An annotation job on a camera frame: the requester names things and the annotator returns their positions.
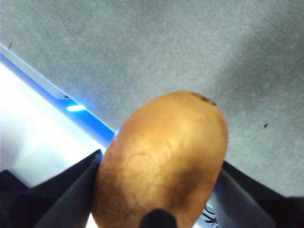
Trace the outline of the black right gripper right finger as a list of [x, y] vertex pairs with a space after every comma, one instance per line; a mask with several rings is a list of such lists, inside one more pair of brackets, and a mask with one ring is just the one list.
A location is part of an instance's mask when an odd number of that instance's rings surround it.
[[303, 197], [284, 197], [228, 162], [214, 188], [214, 210], [221, 228], [302, 228]]

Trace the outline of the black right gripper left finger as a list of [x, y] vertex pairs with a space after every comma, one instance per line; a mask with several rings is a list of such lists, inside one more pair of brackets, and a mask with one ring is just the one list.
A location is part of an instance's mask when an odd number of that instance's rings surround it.
[[91, 211], [97, 150], [60, 174], [28, 187], [9, 170], [0, 173], [2, 228], [84, 228]]

